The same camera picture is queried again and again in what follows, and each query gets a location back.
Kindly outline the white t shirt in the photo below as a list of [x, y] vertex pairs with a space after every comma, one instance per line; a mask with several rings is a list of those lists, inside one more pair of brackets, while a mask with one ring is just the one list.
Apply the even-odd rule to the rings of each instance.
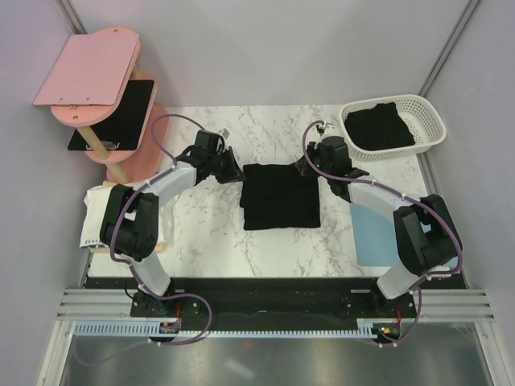
[[[109, 200], [109, 194], [114, 186], [115, 183], [104, 181], [101, 186], [92, 187], [87, 190], [84, 198], [86, 216], [80, 236], [80, 248], [103, 244], [99, 237], [101, 224]], [[173, 207], [175, 203], [176, 198], [173, 198], [160, 209], [157, 244], [166, 243], [167, 247], [173, 244], [175, 227]]]

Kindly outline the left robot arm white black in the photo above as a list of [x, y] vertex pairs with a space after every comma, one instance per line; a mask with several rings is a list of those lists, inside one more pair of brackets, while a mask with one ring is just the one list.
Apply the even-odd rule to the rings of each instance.
[[220, 184], [245, 180], [233, 149], [218, 133], [200, 131], [193, 145], [174, 161], [174, 166], [137, 187], [117, 184], [110, 193], [100, 229], [100, 240], [109, 246], [112, 259], [130, 267], [148, 305], [159, 316], [176, 308], [176, 296], [168, 292], [171, 279], [162, 267], [155, 246], [162, 207], [205, 179]]

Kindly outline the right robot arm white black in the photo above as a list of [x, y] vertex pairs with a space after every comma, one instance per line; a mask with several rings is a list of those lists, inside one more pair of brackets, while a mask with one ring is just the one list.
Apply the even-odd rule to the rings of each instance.
[[342, 137], [303, 140], [300, 169], [324, 177], [334, 195], [375, 212], [393, 225], [398, 261], [376, 281], [369, 309], [387, 316], [398, 297], [434, 275], [452, 275], [463, 263], [463, 246], [442, 197], [410, 196], [352, 165]]

